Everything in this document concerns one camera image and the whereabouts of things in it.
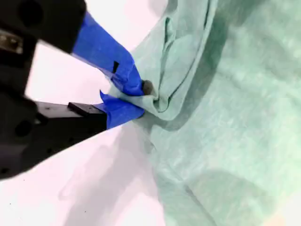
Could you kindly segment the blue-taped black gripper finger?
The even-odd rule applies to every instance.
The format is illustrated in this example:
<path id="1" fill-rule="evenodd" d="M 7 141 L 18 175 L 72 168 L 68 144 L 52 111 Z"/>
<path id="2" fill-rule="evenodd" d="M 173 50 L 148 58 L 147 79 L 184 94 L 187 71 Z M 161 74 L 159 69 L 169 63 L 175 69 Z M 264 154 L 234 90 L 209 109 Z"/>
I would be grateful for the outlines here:
<path id="1" fill-rule="evenodd" d="M 145 95 L 132 55 L 93 19 L 85 1 L 1 1 L 1 66 L 28 70 L 39 40 L 99 69 L 124 94 Z"/>
<path id="2" fill-rule="evenodd" d="M 38 103 L 35 125 L 35 156 L 47 158 L 94 135 L 144 114 L 144 110 L 108 94 L 102 103 L 67 105 Z"/>

